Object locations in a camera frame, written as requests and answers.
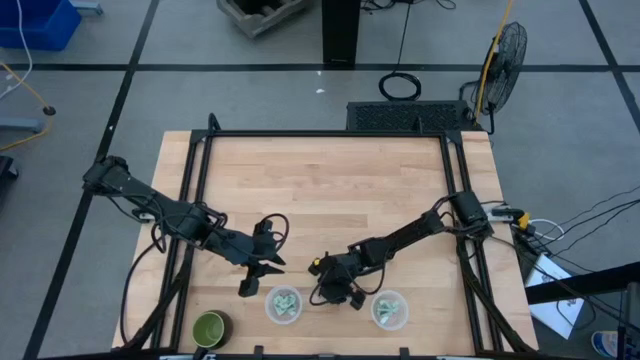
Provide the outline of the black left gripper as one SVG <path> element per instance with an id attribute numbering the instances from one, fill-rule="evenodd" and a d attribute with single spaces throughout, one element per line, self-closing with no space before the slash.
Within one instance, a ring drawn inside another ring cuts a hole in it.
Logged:
<path id="1" fill-rule="evenodd" d="M 232 231 L 232 264 L 258 264 L 256 267 L 249 267 L 246 277 L 240 282 L 238 295 L 246 298 L 257 294 L 259 288 L 259 277 L 266 275 L 284 274 L 282 269 L 269 264 L 260 264 L 261 260 L 270 261 L 278 265 L 285 265 L 286 262 L 278 254 L 284 239 L 276 240 L 277 233 L 272 230 L 273 222 L 267 218 L 254 226 L 253 233 Z"/>

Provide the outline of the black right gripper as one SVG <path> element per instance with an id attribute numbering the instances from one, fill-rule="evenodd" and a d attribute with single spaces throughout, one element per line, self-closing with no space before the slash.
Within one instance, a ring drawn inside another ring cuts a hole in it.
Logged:
<path id="1" fill-rule="evenodd" d="M 308 272 L 318 277 L 320 304 L 339 305 L 346 302 L 347 295 L 350 295 L 350 306 L 360 310 L 366 294 L 354 282 L 363 269 L 364 263 L 359 252 L 336 255 L 326 253 L 324 257 L 314 259 Z"/>

